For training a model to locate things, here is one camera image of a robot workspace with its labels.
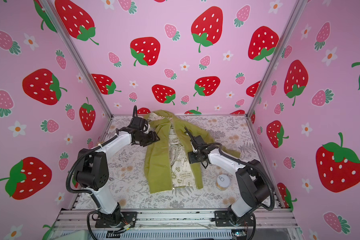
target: can lid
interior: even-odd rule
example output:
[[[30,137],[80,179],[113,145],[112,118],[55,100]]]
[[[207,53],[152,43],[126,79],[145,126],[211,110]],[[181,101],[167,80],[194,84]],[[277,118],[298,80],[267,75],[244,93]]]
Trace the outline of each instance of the can lid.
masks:
[[[231,184],[231,180],[225,174],[218,175],[217,176],[217,184],[220,185],[221,187],[226,188],[226,187],[229,187],[229,185]]]

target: pink wall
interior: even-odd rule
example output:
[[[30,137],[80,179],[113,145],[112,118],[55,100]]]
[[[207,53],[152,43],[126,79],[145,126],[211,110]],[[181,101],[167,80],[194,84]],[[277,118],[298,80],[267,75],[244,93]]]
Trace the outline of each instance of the pink wall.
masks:
[[[360,239],[360,1],[312,0],[288,45],[255,109],[257,136],[305,239]]]
[[[41,23],[33,1],[0,1],[0,179],[10,177],[0,181],[0,239],[13,239],[11,234],[16,239],[43,238],[49,229],[43,225],[51,226],[72,199],[65,190],[67,171],[78,151],[87,148],[88,138],[97,142],[107,120],[87,83],[78,81],[79,70],[59,35],[46,23],[42,30]],[[11,54],[8,49],[16,45],[20,54]],[[56,50],[64,53],[64,70]],[[56,80],[54,87],[50,84],[52,74],[67,89],[61,89],[59,101]],[[90,131],[79,120],[86,97],[96,113]],[[73,109],[68,114],[67,104]],[[46,132],[40,127],[44,120],[49,121]]]
[[[55,6],[90,72],[106,75],[107,77],[102,77],[109,80],[108,83],[113,80],[116,90],[121,91],[110,91],[108,94],[105,81],[99,84],[99,88],[105,93],[103,97],[114,114],[130,114],[134,104],[151,111],[165,109],[173,113],[197,109],[203,114],[248,111],[253,100],[253,94],[250,93],[252,85],[257,88],[257,82],[261,80],[268,64],[264,58],[259,61],[251,58],[260,52],[258,47],[270,50],[277,44],[277,35],[281,35],[295,4],[295,0],[135,0],[129,1],[131,5],[120,5],[119,2],[128,1],[114,0],[73,2],[56,0]],[[205,11],[206,19],[204,20],[204,15],[198,18]],[[235,20],[237,16],[243,20],[243,25]],[[78,36],[81,25],[85,30]],[[179,32],[179,39],[175,35],[176,31]],[[202,41],[198,34],[204,32],[208,37]],[[195,33],[199,43],[195,42],[192,33]],[[251,41],[253,34],[256,42]],[[140,48],[150,43],[154,45]],[[131,54],[131,46],[136,57]],[[264,54],[270,55],[272,51],[267,50],[264,49]],[[136,58],[140,58],[138,53],[142,54],[140,62],[147,66],[139,61],[134,66]],[[207,68],[202,70],[202,65],[199,68],[201,63]],[[239,73],[244,74],[245,80],[241,75],[236,79]],[[101,76],[96,77],[97,81],[101,80]],[[199,78],[202,78],[202,84],[199,84],[201,87],[204,84],[207,87],[210,85],[209,81],[215,81],[210,88],[204,91],[199,89],[206,96],[199,95],[195,90],[195,82]],[[159,86],[158,93],[154,95],[152,87],[156,84],[166,89]],[[170,99],[162,97],[166,93],[171,95]]]

